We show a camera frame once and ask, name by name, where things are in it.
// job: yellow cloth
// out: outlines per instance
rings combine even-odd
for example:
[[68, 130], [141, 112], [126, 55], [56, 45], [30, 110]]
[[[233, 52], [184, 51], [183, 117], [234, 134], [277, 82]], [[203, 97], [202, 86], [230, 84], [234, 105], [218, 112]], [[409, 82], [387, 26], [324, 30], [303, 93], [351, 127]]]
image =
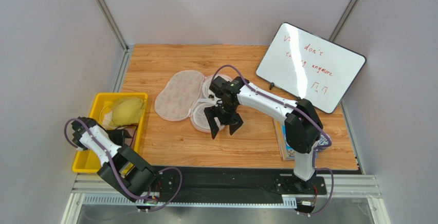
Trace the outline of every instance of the yellow cloth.
[[145, 103], [138, 97], [124, 97], [115, 100], [111, 104], [113, 118], [109, 123], [111, 126], [123, 126], [136, 124], [145, 108]]

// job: pink quilted pad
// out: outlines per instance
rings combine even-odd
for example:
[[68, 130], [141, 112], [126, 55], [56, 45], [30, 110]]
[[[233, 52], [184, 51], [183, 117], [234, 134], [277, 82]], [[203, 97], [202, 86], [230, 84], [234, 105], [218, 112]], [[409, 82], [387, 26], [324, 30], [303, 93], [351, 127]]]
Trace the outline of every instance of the pink quilted pad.
[[163, 119], [180, 121], [189, 117], [199, 98], [204, 75], [199, 71], [177, 72], [155, 100], [155, 112]]

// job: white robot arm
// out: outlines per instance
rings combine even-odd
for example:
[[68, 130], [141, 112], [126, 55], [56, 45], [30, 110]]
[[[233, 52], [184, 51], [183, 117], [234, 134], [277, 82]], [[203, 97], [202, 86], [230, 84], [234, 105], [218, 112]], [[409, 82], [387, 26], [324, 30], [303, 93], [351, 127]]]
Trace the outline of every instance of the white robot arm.
[[215, 138], [218, 132], [217, 124], [214, 122], [215, 117], [222, 125], [230, 125], [230, 133], [233, 134], [243, 124], [236, 112], [238, 105], [255, 108], [285, 126], [286, 142], [295, 150], [294, 174], [303, 182], [310, 182], [315, 176], [314, 149], [318, 145], [316, 141], [319, 139], [320, 133], [292, 107], [307, 113], [322, 128], [322, 123], [312, 104], [305, 99], [300, 102], [283, 99], [252, 83], [248, 83], [248, 85], [245, 85], [240, 77], [235, 78], [232, 82], [225, 81], [221, 77], [214, 79], [210, 90], [221, 100], [216, 106], [204, 110], [210, 124], [212, 137]]
[[[69, 122], [72, 120], [71, 128], [74, 131], [72, 144], [81, 150], [89, 149], [98, 156], [102, 166], [97, 171], [99, 177], [132, 202], [138, 199], [146, 199], [147, 196], [141, 197], [140, 195], [157, 178], [158, 171], [131, 147], [125, 143], [121, 146], [117, 145], [110, 139], [112, 137], [119, 141], [121, 138], [121, 141], [123, 141], [125, 135], [119, 133], [123, 130], [105, 130], [96, 120], [86, 117], [70, 119]], [[132, 164], [132, 167], [122, 177], [121, 172], [129, 164]]]

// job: black bracket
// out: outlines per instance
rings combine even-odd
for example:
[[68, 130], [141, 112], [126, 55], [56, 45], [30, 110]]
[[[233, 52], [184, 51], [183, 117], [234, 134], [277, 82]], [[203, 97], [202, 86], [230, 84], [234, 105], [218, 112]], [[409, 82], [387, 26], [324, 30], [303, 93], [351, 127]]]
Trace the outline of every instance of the black bracket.
[[172, 173], [170, 173], [169, 171], [166, 172], [165, 174], [160, 174], [157, 179], [156, 182], [160, 182], [159, 183], [159, 191], [160, 192], [175, 192], [176, 189], [178, 188], [178, 186], [175, 185], [175, 175]]
[[296, 184], [300, 181], [296, 176], [275, 176], [275, 188], [278, 194], [293, 194], [293, 195], [314, 195], [316, 187], [318, 195], [326, 195], [327, 188], [323, 177], [315, 177], [309, 184], [308, 188], [297, 188]]
[[[297, 102], [297, 108], [308, 115], [321, 129], [322, 122], [312, 103], [307, 99]], [[310, 153], [313, 144], [319, 139], [320, 132], [297, 111], [287, 115], [284, 120], [286, 143], [298, 153]]]
[[[119, 176], [120, 171], [129, 162], [133, 165], [125, 177], [120, 176], [122, 183], [131, 193], [140, 196], [143, 192], [147, 191], [152, 182], [155, 181], [158, 176], [158, 171], [126, 144], [124, 144], [122, 148], [119, 148], [117, 152], [118, 153], [113, 157], [113, 162]], [[102, 168], [97, 171], [97, 174], [127, 199], [132, 202], [137, 201], [135, 198], [126, 194], [119, 185], [109, 163], [104, 163]]]
[[211, 130], [211, 137], [214, 139], [219, 132], [215, 118], [217, 118], [221, 125], [230, 126], [230, 135], [239, 129], [243, 120], [237, 113], [237, 107], [240, 105], [237, 94], [244, 86], [243, 80], [240, 77], [234, 78], [229, 82], [218, 76], [210, 85], [210, 90], [216, 97], [220, 98], [216, 106], [204, 108], [204, 114], [207, 118]]

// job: wooden table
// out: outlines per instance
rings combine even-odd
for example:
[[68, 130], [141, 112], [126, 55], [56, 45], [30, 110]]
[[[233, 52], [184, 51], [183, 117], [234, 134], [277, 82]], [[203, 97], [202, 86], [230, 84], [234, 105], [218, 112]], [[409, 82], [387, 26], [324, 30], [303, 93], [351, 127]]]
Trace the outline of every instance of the wooden table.
[[[269, 84], [255, 72], [266, 50], [267, 46], [251, 45], [135, 45], [122, 92], [149, 95], [140, 155], [152, 165], [293, 168], [293, 161], [280, 157], [272, 118], [253, 108], [240, 106], [243, 126], [233, 136], [225, 128], [214, 140], [209, 133], [196, 130], [190, 119], [170, 122], [154, 112], [157, 95], [170, 77], [182, 70], [194, 69], [209, 76], [220, 66], [231, 64], [252, 83], [269, 90]], [[221, 73], [237, 76], [231, 68], [224, 68]], [[295, 99], [278, 88], [271, 92]], [[333, 145], [318, 154], [316, 166], [356, 170], [340, 107], [330, 115], [318, 110], [318, 115]]]

